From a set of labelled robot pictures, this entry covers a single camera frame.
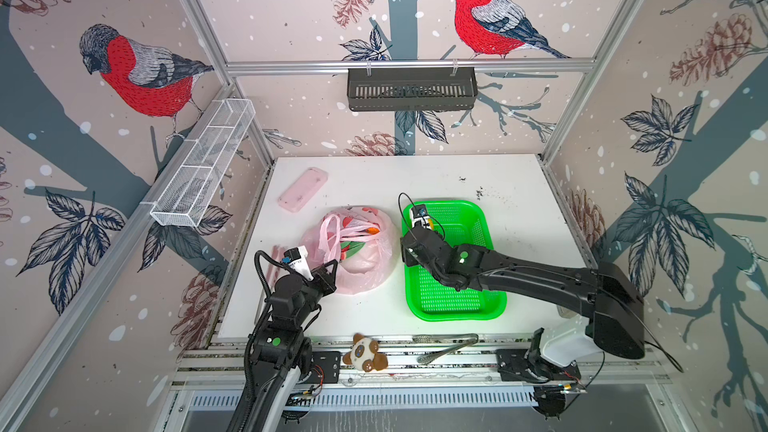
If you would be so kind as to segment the green plastic basket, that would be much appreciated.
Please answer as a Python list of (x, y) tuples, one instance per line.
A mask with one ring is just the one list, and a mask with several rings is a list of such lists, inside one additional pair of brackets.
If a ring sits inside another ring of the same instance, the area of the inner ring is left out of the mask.
[[(465, 200), (420, 201), (408, 205), (404, 209), (402, 236), (412, 229), (410, 208), (414, 204), (427, 207), (433, 230), (452, 247), (469, 244), (493, 248), (484, 212)], [(498, 318), (506, 309), (504, 292), (472, 289), (469, 279), (462, 275), (450, 272), (445, 279), (435, 279), (420, 266), (405, 265), (404, 274), (408, 307), (423, 321), (488, 321)]]

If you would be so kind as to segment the pink plastic bag with fruit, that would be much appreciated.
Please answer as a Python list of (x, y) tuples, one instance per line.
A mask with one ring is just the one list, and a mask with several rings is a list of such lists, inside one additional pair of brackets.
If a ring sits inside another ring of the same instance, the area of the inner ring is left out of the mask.
[(378, 288), (392, 275), (396, 239), (394, 224), (384, 211), (342, 207), (307, 229), (300, 245), (307, 249), (312, 269), (336, 260), (336, 292), (356, 295)]

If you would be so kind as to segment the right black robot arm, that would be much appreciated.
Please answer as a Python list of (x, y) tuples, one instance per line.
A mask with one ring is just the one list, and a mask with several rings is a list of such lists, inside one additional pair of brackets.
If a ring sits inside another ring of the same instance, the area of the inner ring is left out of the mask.
[(645, 357), (643, 298), (612, 263), (595, 269), (540, 264), (478, 245), (452, 246), (422, 226), (403, 235), (401, 249), (406, 265), (421, 266), (457, 291), (518, 294), (577, 313), (534, 341), (534, 356), (552, 366), (565, 368), (599, 351), (628, 360)]

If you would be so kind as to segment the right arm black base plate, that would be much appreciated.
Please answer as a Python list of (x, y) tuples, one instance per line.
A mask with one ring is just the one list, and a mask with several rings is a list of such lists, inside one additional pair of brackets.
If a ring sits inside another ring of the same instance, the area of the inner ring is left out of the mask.
[(545, 384), (548, 382), (580, 382), (581, 373), (573, 362), (565, 368), (552, 365), (543, 359), (531, 361), (523, 349), (497, 349), (497, 371), (504, 382)]

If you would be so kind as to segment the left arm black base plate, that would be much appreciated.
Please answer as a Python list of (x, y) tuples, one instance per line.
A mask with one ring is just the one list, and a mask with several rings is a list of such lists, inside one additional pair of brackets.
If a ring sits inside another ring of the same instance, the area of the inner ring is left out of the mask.
[(307, 384), (337, 384), (342, 354), (337, 351), (317, 351), (312, 354), (312, 367)]

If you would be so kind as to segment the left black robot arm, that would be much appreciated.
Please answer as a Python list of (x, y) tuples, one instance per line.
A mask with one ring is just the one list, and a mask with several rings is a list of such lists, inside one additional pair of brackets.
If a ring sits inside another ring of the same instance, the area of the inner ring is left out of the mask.
[(264, 251), (254, 265), (265, 291), (264, 308), (249, 335), (243, 361), (245, 386), (229, 431), (274, 431), (289, 396), (312, 367), (311, 340), (305, 330), (319, 314), (320, 301), (336, 291), (338, 261), (305, 277)]

